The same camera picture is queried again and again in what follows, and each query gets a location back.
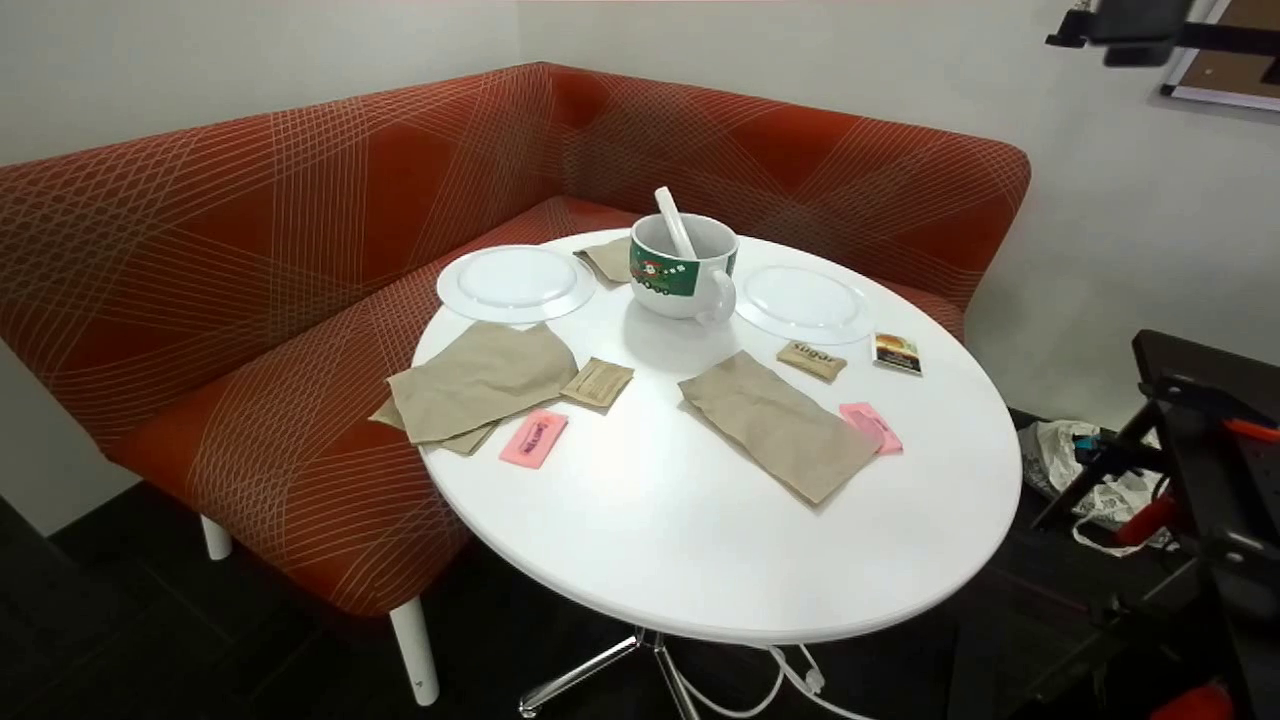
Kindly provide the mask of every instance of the red object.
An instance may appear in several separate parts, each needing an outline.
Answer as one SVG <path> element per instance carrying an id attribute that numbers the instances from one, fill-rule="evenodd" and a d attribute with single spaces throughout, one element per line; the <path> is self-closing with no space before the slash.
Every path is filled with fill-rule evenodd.
<path id="1" fill-rule="evenodd" d="M 510 444 L 504 446 L 504 461 L 519 464 L 519 466 L 543 466 L 543 461 L 550 457 L 564 423 L 567 423 L 567 416 L 561 416 L 561 411 L 524 416 L 524 423 L 514 427 Z"/>
<path id="2" fill-rule="evenodd" d="M 1239 441 L 1280 444 L 1280 427 L 1268 427 L 1268 423 L 1228 419 L 1222 427 L 1228 427 L 1231 436 L 1239 436 Z"/>
<path id="3" fill-rule="evenodd" d="M 905 441 L 889 427 L 889 419 L 873 402 L 838 402 L 838 419 L 851 430 L 877 436 L 878 457 L 898 457 Z"/>
<path id="4" fill-rule="evenodd" d="M 1116 542 L 1144 542 L 1172 521 L 1176 521 L 1176 501 L 1164 491 L 1116 530 Z"/>
<path id="5" fill-rule="evenodd" d="M 1237 702 L 1222 684 L 1199 684 L 1158 702 L 1151 720 L 1237 720 Z"/>

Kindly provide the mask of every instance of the white bench leg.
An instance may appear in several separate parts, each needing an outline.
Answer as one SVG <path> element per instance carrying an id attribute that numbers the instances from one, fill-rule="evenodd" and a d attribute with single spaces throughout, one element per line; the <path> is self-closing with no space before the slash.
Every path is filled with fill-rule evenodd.
<path id="1" fill-rule="evenodd" d="M 424 604 L 409 600 L 409 604 L 391 609 L 391 631 L 395 631 L 400 659 L 402 659 L 402 673 L 409 673 L 409 684 L 412 684 L 412 698 L 418 709 L 432 709 L 436 694 L 440 694 L 440 680 L 436 680 Z"/>
<path id="2" fill-rule="evenodd" d="M 231 554 L 231 535 L 216 521 L 198 514 L 198 530 L 204 530 L 208 561 Z"/>

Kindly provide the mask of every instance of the bench cushion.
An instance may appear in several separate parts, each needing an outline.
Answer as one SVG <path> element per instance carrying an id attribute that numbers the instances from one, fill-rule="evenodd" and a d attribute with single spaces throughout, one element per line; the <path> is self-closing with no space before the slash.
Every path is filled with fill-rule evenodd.
<path id="1" fill-rule="evenodd" d="M 450 257 L 617 222 L 631 211 L 555 196 Z M 418 594 L 462 530 L 417 446 L 369 411 L 388 400 L 383 377 L 409 368 L 450 257 L 204 383 L 114 461 L 343 611 Z"/>

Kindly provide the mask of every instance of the table leg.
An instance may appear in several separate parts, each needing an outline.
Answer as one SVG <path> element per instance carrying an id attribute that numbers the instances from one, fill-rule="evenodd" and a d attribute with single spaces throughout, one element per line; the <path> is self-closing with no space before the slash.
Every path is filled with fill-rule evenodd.
<path id="1" fill-rule="evenodd" d="M 519 694 L 519 716 L 524 716 L 524 720 L 534 720 L 534 711 L 539 711 L 543 702 L 550 702 L 555 694 L 570 692 L 577 684 L 600 675 L 603 666 L 635 655 L 640 646 L 642 646 L 642 634 L 635 631 L 635 634 L 613 644 L 609 651 L 577 664 L 570 673 L 550 675 L 547 684 L 539 684 L 539 689 L 532 689 L 532 692 Z"/>
<path id="2" fill-rule="evenodd" d="M 683 684 L 675 675 L 671 651 L 669 651 L 669 644 L 661 634 L 653 641 L 653 659 L 654 659 L 654 673 L 663 675 L 663 684 L 671 692 L 671 702 L 675 702 L 678 720 L 701 720 L 691 694 L 683 692 Z"/>

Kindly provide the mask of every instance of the bench backrest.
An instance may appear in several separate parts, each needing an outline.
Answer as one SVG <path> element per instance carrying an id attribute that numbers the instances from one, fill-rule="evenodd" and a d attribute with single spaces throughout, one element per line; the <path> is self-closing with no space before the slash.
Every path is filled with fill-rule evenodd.
<path id="1" fill-rule="evenodd" d="M 969 303 L 1025 152 L 689 82 L 519 64 L 0 169 L 0 330 L 113 453 L 141 419 L 567 190 L 653 186 Z"/>
<path id="2" fill-rule="evenodd" d="M 0 335 L 113 446 L 555 186 L 543 67 L 0 169 Z"/>

